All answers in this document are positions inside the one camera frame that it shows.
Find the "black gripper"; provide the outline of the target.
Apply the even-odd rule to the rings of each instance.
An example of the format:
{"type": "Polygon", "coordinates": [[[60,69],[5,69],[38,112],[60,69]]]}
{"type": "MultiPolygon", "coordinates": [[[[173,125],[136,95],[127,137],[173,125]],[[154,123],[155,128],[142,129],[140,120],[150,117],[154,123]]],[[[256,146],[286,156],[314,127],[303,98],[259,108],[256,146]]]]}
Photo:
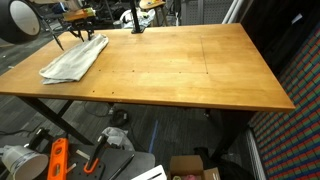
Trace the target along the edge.
{"type": "MultiPolygon", "coordinates": [[[[86,19],[78,19],[71,22],[71,25],[68,27],[68,30],[70,32],[73,31],[81,31],[85,30],[88,34],[88,40],[91,41],[94,35],[94,27],[93,24],[86,20],[86,19]]],[[[84,42],[84,39],[80,33],[75,33],[74,35],[76,38],[80,38],[82,42],[84,42]]]]}

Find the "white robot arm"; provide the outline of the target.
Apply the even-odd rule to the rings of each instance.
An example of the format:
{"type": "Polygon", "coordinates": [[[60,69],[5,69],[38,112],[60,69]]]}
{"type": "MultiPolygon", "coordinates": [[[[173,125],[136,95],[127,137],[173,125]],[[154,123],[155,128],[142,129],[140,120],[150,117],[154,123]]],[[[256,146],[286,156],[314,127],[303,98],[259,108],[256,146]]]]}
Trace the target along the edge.
{"type": "Polygon", "coordinates": [[[81,31],[85,30],[88,38],[91,38],[94,29],[88,19],[94,17],[96,11],[85,2],[86,0],[0,0],[0,46],[24,44],[38,37],[41,24],[46,23],[46,20],[35,9],[35,4],[61,5],[55,18],[69,22],[67,30],[73,36],[83,39],[81,31]]]}

